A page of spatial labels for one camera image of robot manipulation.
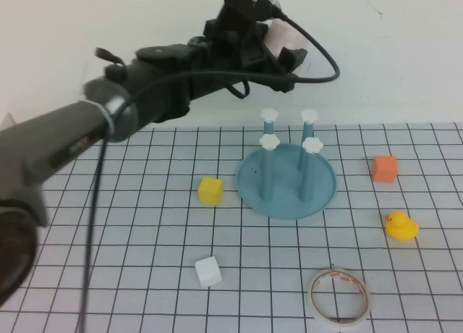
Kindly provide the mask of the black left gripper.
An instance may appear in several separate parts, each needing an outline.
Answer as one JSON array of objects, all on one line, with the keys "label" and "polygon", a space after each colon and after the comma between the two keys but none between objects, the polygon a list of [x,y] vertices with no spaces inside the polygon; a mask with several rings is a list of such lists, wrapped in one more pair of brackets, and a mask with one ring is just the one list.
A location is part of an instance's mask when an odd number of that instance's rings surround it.
[{"label": "black left gripper", "polygon": [[[218,17],[205,24],[203,35],[207,54],[198,69],[297,75],[307,50],[283,47],[277,61],[263,42],[267,32],[268,25],[264,22],[250,20],[231,7],[222,7]],[[294,89],[294,83],[287,81],[251,81],[283,93]],[[237,83],[243,84],[244,92],[234,87]],[[197,93],[213,93],[221,89],[230,93],[250,93],[250,84],[242,77],[197,77]]]}]

